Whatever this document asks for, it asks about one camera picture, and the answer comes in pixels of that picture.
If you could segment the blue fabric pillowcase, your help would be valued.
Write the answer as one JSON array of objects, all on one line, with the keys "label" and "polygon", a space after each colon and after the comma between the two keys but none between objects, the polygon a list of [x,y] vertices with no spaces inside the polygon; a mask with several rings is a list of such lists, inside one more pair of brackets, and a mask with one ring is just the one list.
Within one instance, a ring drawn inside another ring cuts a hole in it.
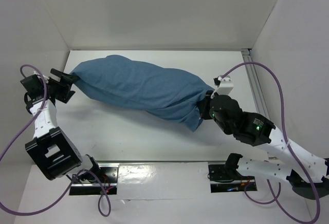
[{"label": "blue fabric pillowcase", "polygon": [[197,103],[214,90],[190,72],[121,55],[81,62],[70,74],[79,78],[75,85],[92,100],[146,111],[193,132],[202,123]]}]

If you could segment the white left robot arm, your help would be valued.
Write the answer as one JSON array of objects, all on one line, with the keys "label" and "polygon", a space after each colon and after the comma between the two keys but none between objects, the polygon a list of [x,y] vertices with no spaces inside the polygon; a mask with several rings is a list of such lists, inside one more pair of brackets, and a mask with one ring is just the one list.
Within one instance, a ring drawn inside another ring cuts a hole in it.
[{"label": "white left robot arm", "polygon": [[57,123],[56,102],[66,104],[75,92],[71,86],[78,76],[51,69],[55,80],[38,72],[21,80],[26,92],[24,102],[34,118],[34,135],[25,150],[49,180],[78,174],[79,180],[91,183],[101,178],[101,169],[90,155],[81,155]]}]

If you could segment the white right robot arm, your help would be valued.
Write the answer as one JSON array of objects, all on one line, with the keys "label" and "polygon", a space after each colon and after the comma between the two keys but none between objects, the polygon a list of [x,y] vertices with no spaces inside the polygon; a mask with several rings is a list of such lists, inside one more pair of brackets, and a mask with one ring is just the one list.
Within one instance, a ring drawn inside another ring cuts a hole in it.
[{"label": "white right robot arm", "polygon": [[231,153],[224,167],[228,178],[263,176],[290,184],[296,194],[307,199],[328,195],[328,159],[315,156],[292,140],[285,140],[283,132],[269,119],[243,111],[228,95],[211,98],[208,92],[197,107],[202,119],[212,119],[226,135],[266,151],[280,161],[274,164]]}]

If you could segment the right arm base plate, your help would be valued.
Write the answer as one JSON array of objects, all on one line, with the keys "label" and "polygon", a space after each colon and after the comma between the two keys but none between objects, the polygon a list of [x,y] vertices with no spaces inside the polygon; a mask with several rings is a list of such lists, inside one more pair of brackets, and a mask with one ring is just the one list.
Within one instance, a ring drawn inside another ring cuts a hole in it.
[{"label": "right arm base plate", "polygon": [[228,172],[224,164],[208,164],[207,178],[210,181],[211,193],[233,193],[257,191],[257,185],[253,176],[241,176],[236,172]]}]

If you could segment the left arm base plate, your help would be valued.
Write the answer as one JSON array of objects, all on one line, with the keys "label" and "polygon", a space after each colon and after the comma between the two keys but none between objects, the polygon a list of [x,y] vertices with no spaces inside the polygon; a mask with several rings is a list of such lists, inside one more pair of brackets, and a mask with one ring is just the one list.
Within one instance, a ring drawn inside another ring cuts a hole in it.
[{"label": "left arm base plate", "polygon": [[[100,170],[96,176],[101,181],[108,195],[117,194],[117,183],[119,174],[119,163],[99,162]],[[71,185],[70,196],[100,196],[101,186],[97,180],[88,173],[78,176],[78,179]]]}]

